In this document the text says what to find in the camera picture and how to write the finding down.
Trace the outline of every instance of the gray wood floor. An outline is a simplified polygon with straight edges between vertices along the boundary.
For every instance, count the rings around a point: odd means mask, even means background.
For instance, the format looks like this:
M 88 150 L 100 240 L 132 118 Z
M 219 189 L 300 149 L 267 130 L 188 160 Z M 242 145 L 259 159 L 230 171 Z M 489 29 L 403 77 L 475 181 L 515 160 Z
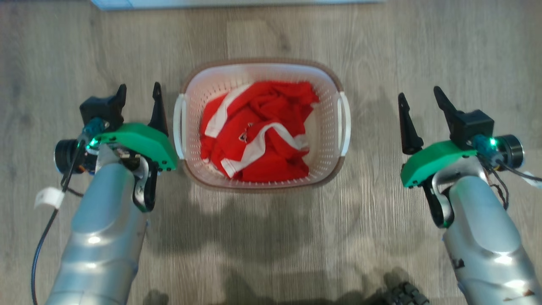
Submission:
M 145 121 L 153 83 L 171 122 L 184 77 L 211 60 L 281 56 L 322 62 L 352 107 L 352 145 L 337 178 L 312 192 L 214 193 L 162 175 L 129 304 L 243 304 L 341 296 L 360 301 L 403 274 L 434 304 L 463 304 L 421 190 L 404 190 L 396 97 L 426 143 L 447 138 L 432 87 L 483 109 L 519 136 L 542 174 L 542 3 L 389 1 L 333 7 L 101 12 L 87 2 L 0 3 L 0 303 L 29 304 L 31 259 L 50 216 L 52 149 L 81 128 L 78 105 L 128 86 L 125 118 Z M 503 175 L 510 215 L 542 275 L 542 202 Z M 84 190 L 89 177 L 73 179 Z M 37 269 L 44 303 L 78 200 L 69 196 Z

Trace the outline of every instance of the red and white garment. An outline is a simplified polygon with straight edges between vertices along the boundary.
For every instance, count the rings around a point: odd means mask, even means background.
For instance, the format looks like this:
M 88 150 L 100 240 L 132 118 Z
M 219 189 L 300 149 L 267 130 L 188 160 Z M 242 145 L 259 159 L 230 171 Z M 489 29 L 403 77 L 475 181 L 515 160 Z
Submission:
M 225 176 L 268 182 L 308 175 L 304 122 L 318 103 L 311 84 L 265 81 L 240 86 L 207 104 L 201 158 Z

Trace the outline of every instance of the white basket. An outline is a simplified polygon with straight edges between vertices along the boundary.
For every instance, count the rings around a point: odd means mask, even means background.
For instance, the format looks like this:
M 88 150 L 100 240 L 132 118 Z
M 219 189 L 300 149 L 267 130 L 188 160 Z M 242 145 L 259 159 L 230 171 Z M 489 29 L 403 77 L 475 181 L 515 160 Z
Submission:
M 200 157 L 199 125 L 206 104 L 238 86 L 255 81 L 308 81 L 320 103 L 305 121 L 310 152 L 304 157 L 309 175 L 284 182 L 243 182 L 221 175 Z M 208 187 L 245 190 L 323 185 L 340 170 L 350 143 L 350 107 L 337 77 L 326 67 L 307 61 L 237 60 L 207 65 L 189 77 L 175 103 L 173 138 L 184 169 Z

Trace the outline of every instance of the green plastic part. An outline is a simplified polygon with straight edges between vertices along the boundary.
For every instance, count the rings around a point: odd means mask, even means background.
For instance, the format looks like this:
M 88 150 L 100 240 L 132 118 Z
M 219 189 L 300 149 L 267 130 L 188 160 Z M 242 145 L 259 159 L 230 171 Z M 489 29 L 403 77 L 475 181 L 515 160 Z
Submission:
M 463 156 L 476 156 L 476 150 L 461 150 L 452 141 L 438 142 L 420 150 L 408 159 L 401 170 L 403 186 L 418 186 Z
M 125 123 L 97 139 L 101 143 L 120 143 L 158 163 L 162 170 L 177 169 L 177 154 L 167 136 L 142 123 Z

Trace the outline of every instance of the basket handle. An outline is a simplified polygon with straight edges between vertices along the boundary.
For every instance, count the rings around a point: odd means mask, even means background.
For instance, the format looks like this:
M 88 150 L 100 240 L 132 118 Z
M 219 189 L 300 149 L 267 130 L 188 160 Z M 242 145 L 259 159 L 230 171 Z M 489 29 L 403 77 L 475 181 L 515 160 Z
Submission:
M 338 110 L 339 110 L 339 149 L 341 151 L 340 155 L 341 157 L 346 156 L 346 152 L 348 151 L 348 147 L 350 146 L 350 134 L 352 132 L 352 121 L 350 117 L 350 105 L 348 104 L 348 99 L 346 98 L 346 95 L 344 92 L 339 92 L 339 98 L 337 100 L 338 104 Z
M 179 159 L 184 160 L 184 148 L 182 142 L 181 131 L 185 133 L 185 129 L 181 129 L 181 122 L 186 121 L 186 99 L 184 94 L 179 94 L 177 101 L 175 102 L 175 108 L 173 109 L 173 142 L 175 143 L 175 150 Z

